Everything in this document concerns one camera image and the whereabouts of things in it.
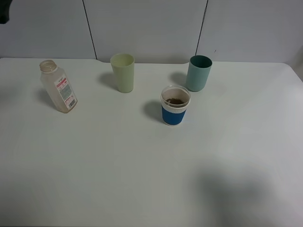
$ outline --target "white cup rim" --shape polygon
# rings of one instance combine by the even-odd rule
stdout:
[[[188,101],[185,102],[185,103],[183,103],[183,104],[171,104],[171,103],[168,103],[168,102],[163,98],[163,92],[165,92],[165,91],[167,91],[167,90],[169,90],[169,89],[173,89],[173,88],[181,89],[181,90],[183,90],[185,93],[187,93],[187,95],[188,95]],[[165,87],[165,88],[162,90],[160,98],[161,98],[161,101],[162,101],[165,105],[167,105],[167,106],[169,106],[169,107],[171,107],[171,108],[173,108],[173,109],[180,109],[180,108],[184,108],[184,107],[188,106],[188,104],[189,104],[189,102],[190,102],[190,92],[189,92],[185,87],[183,87],[183,86],[179,86],[179,85],[169,85],[169,86]]]

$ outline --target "coffee grounds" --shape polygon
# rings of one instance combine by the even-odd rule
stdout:
[[[178,98],[169,98],[169,99],[166,100],[166,102],[168,102],[170,104],[174,104],[174,105],[184,104],[184,102],[181,99],[178,99]]]

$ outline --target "blue paper cup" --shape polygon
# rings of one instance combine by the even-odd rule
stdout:
[[[179,99],[183,104],[172,104],[170,99]],[[181,123],[185,111],[190,103],[190,93],[185,87],[168,86],[162,90],[162,118],[169,126],[175,126]]]

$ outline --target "teal cup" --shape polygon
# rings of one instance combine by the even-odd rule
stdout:
[[[190,58],[186,77],[188,90],[201,91],[205,87],[212,64],[212,60],[202,55]]]

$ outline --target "plastic cup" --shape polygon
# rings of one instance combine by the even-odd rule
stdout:
[[[116,78],[118,90],[129,93],[134,88],[134,57],[127,53],[119,53],[110,59]]]
[[[183,104],[172,104],[169,99],[179,99]],[[181,123],[187,107],[190,103],[190,93],[185,87],[168,86],[162,90],[162,118],[169,126],[176,126]]]
[[[186,87],[190,91],[201,91],[205,87],[212,64],[206,56],[191,57],[186,77]]]

